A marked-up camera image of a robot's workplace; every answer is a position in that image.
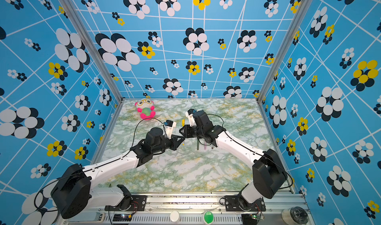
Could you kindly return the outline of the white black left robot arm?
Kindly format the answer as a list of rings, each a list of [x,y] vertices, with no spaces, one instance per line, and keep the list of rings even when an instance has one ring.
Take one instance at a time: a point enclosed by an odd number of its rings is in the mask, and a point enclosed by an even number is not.
[[[117,186],[107,190],[105,195],[94,188],[119,173],[147,163],[167,149],[177,150],[184,140],[184,136],[165,136],[161,128],[154,127],[137,145],[120,156],[84,167],[79,164],[68,167],[51,191],[58,213],[69,219],[87,208],[118,206],[129,196],[125,187]]]

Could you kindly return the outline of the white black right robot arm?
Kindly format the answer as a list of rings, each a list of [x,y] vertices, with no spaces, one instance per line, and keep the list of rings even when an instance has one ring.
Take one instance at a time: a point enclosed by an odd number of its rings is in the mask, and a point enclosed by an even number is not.
[[[203,110],[189,109],[186,117],[190,123],[180,129],[185,138],[204,139],[207,144],[229,152],[252,169],[253,181],[237,195],[240,209],[249,211],[258,199],[272,199],[282,189],[289,175],[273,149],[264,151],[243,142],[223,126],[214,125]]]

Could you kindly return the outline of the pink white plush toy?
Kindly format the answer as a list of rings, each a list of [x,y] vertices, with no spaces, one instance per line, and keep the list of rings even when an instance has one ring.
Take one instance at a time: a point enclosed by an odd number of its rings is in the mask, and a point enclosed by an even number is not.
[[[150,99],[142,99],[135,106],[142,120],[151,120],[156,115],[154,102]]]

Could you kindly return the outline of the white round button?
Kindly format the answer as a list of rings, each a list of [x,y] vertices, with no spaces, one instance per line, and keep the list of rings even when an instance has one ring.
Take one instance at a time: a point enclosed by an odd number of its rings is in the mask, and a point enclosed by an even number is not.
[[[173,223],[179,223],[181,219],[181,215],[178,211],[172,211],[170,213],[170,221]]]

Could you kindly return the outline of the green push button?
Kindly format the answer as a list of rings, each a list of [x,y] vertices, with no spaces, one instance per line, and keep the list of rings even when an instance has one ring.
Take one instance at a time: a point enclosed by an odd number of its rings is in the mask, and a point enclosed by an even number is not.
[[[210,211],[204,212],[202,218],[205,225],[212,225],[214,222],[214,215]]]

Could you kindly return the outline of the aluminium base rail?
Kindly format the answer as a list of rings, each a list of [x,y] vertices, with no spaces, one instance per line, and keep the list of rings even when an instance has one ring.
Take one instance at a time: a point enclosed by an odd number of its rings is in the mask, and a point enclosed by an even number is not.
[[[281,212],[292,207],[301,207],[307,211],[309,225],[315,222],[306,200],[301,194],[287,191],[277,193],[272,199],[263,198],[265,212],[227,212],[222,199],[234,192],[201,193],[146,193],[144,211],[105,211],[105,207],[96,207],[82,211],[71,219],[58,218],[58,225],[204,225],[202,215],[210,211],[214,215],[213,225],[241,225],[243,218],[251,215],[256,225],[283,225]],[[170,221],[170,213],[178,211],[179,223]]]

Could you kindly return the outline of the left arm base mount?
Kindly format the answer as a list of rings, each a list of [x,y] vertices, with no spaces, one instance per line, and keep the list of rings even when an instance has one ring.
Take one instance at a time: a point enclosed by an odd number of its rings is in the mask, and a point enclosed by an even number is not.
[[[117,189],[117,192],[122,193],[122,199],[117,205],[106,205],[105,211],[138,212],[145,210],[145,205],[147,203],[146,195],[131,194],[131,192],[122,184],[118,184],[115,188]]]

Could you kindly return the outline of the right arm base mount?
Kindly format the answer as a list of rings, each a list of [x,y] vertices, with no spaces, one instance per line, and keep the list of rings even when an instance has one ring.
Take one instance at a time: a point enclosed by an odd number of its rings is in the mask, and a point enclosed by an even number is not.
[[[242,196],[226,195],[222,199],[222,204],[227,212],[254,212],[260,213],[266,211],[263,198],[257,199],[255,202],[249,203]]]

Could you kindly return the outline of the aluminium corner post right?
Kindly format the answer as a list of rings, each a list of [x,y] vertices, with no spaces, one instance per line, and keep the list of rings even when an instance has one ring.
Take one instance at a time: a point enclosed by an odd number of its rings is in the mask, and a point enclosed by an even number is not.
[[[282,60],[284,59],[288,49],[290,48],[291,41],[295,33],[298,31],[303,19],[305,18],[305,15],[309,10],[309,7],[312,1],[313,0],[302,0],[301,6],[299,7],[299,9],[297,10],[297,13],[293,17],[293,20],[291,21],[289,29],[287,30],[286,35],[283,38],[280,48],[276,54],[275,61],[272,64],[267,74],[267,77],[264,81],[264,84],[260,90],[260,95],[258,98],[259,103],[261,103],[262,100],[265,98],[267,91],[269,90],[271,83],[273,81],[273,77],[275,76],[275,73],[278,71]]]

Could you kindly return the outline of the aluminium corner post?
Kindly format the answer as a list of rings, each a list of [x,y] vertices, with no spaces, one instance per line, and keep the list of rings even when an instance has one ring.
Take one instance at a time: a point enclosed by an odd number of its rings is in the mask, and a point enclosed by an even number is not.
[[[123,102],[123,97],[117,88],[114,80],[111,79],[110,72],[107,69],[105,63],[103,62],[101,56],[99,55],[98,50],[90,38],[89,33],[85,29],[85,25],[83,24],[83,20],[79,17],[77,11],[74,8],[74,4],[71,0],[59,0],[59,2],[63,5],[63,8],[67,12],[69,19],[74,26],[77,34],[80,36],[83,41],[85,47],[88,49],[88,52],[91,58],[94,60],[94,64],[97,66],[99,72],[103,76],[105,82],[108,84],[111,92],[116,97],[116,100],[119,104]]]
[[[299,9],[297,10],[297,13],[293,17],[293,20],[291,21],[289,29],[287,30],[286,35],[283,38],[280,48],[276,54],[275,61],[272,64],[267,74],[267,77],[264,81],[264,84],[260,90],[260,95],[258,98],[259,103],[261,103],[262,100],[265,98],[267,91],[269,90],[271,83],[273,81],[273,77],[275,76],[275,73],[278,71],[282,60],[284,59],[288,49],[290,48],[291,41],[295,33],[298,31],[303,19],[305,18],[305,15],[309,10],[309,7],[312,1],[313,0],[302,0],[301,6],[299,7]]]

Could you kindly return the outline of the aluminium corner post left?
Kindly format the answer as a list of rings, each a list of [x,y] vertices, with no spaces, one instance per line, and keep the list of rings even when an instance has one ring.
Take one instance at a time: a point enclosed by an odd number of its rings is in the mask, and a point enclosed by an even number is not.
[[[97,66],[99,72],[103,76],[105,82],[108,84],[111,92],[116,97],[116,100],[119,104],[123,102],[123,97],[117,88],[114,80],[111,79],[110,72],[107,69],[105,63],[103,62],[101,56],[99,55],[98,50],[90,38],[89,33],[85,29],[85,25],[83,24],[83,20],[79,17],[77,11],[74,8],[74,4],[71,0],[59,0],[59,2],[63,5],[63,8],[67,12],[69,19],[74,26],[77,34],[80,36],[83,41],[85,47],[88,49],[88,52],[91,58],[94,60],[94,64]]]

